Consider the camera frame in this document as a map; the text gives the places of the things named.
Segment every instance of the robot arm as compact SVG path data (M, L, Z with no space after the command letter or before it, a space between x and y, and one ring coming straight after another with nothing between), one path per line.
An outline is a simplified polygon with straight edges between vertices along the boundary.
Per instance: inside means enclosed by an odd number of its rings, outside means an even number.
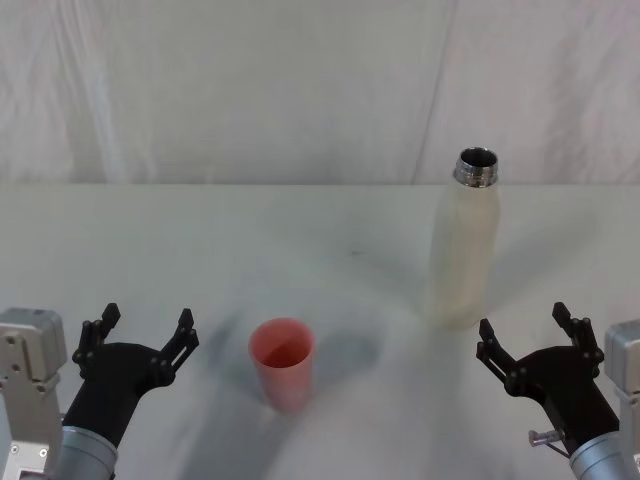
M515 361L484 319L477 358L509 395L531 398L545 410L555 430L529 432L532 446L548 445L564 454L551 445L561 441L579 480L640 480L640 320L611 327L603 354L589 319L571 318L562 303L555 304L553 318L571 346L545 348ZM603 360L621 399L620 422L593 382Z
M198 346L188 309L160 351L105 344L119 319L111 303L102 319L83 324L72 358L84 383L61 424L55 394L57 370L66 361L60 317L26 309L0 315L0 372L13 438L2 480L113 478L117 447L138 401L173 383Z

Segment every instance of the white bottle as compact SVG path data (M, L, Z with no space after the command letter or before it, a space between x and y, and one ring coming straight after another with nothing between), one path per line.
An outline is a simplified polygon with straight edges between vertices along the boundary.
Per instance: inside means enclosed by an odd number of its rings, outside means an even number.
M484 315L484 299L500 218L498 158L484 148L460 154L436 207L425 316L462 329Z

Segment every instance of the bottle neck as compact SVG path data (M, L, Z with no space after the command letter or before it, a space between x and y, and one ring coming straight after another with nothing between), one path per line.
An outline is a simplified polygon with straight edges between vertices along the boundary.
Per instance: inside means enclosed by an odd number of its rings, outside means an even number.
M498 181L498 157L486 148L468 148L460 154L453 178L467 187L490 187Z

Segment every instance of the white table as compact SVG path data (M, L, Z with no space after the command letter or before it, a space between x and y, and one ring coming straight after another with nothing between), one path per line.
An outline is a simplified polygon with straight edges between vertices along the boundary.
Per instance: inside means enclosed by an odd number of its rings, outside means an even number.
M440 191L2 187L0 308L56 310L69 352L109 301L123 314L110 340L153 347L192 308L201 347L140 403L120 479L570 479L563 458L528 446L529 428L550 425L475 359L477 331L420 328ZM640 316L640 188L510 187L502 200L489 317L508 351L567 343L556 300L590 316L601 345ZM282 315L319 343L317 393L296 418L264 406L246 354L251 330ZM63 409L80 382L68 363ZM0 431L4 452L4 419Z

